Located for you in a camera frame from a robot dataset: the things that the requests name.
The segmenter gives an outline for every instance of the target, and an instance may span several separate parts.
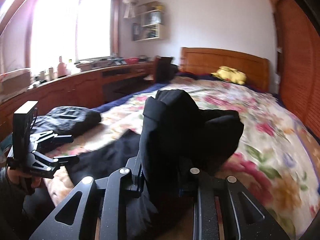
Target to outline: wooden desk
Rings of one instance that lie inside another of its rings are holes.
[[[154,62],[90,70],[30,89],[0,105],[0,141],[12,132],[13,113],[28,100],[39,101],[38,115],[47,114],[57,106],[94,108],[107,100],[103,98],[104,84],[148,74],[155,74]]]

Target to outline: human hand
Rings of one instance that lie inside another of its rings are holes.
[[[37,188],[40,186],[41,178],[40,177],[34,177],[30,174],[23,173],[19,170],[11,170],[10,167],[7,169],[7,176],[8,179],[15,185],[20,184],[20,178],[32,178],[31,187]]]

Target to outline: window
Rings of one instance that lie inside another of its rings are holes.
[[[112,52],[113,0],[38,0],[33,15],[33,74],[63,62],[107,57]]]

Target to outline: wall shelf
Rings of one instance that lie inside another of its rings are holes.
[[[146,39],[137,40],[137,41],[150,41],[150,40],[156,40],[156,39],[160,39],[160,38],[159,37],[153,37],[153,38],[146,38]]]
[[[158,1],[138,6],[132,28],[133,41],[162,40],[164,37],[163,5]]]
[[[163,11],[162,10],[151,10],[151,11],[147,11],[147,12],[138,13],[137,15],[142,15],[142,14],[151,13],[151,12],[163,12]]]

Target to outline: floral bedspread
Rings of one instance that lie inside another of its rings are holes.
[[[315,169],[315,161],[319,159],[310,158],[309,154],[319,153],[320,147],[297,117],[279,106],[271,95],[230,83],[176,77],[172,84],[162,88],[170,89],[185,90],[200,109],[239,112],[244,123],[239,147],[216,176],[238,178],[290,238],[298,239],[319,209],[318,171]],[[155,95],[156,91],[140,94],[110,109],[102,114],[98,126],[49,155],[96,150],[118,139],[127,129],[141,133],[145,100]],[[51,185],[50,195],[59,194],[57,187]]]

